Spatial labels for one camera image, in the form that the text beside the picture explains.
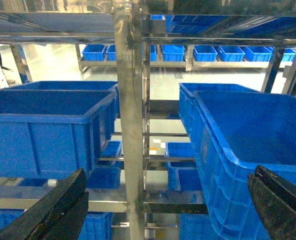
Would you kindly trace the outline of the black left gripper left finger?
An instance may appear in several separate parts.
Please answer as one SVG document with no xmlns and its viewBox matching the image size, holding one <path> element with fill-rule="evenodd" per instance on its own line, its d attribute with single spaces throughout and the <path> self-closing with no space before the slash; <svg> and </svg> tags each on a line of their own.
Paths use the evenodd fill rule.
<svg viewBox="0 0 296 240">
<path fill-rule="evenodd" d="M 77 240 L 89 209 L 83 168 L 0 230 L 0 240 Z"/>
</svg>

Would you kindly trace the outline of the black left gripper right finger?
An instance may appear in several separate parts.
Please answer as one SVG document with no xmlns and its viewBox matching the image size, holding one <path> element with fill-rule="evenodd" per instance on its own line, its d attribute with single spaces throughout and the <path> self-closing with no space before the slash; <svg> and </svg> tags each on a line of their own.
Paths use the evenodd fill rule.
<svg viewBox="0 0 296 240">
<path fill-rule="evenodd" d="M 272 240 L 296 240 L 296 186 L 257 165 L 247 177 L 248 191 L 260 222 Z"/>
</svg>

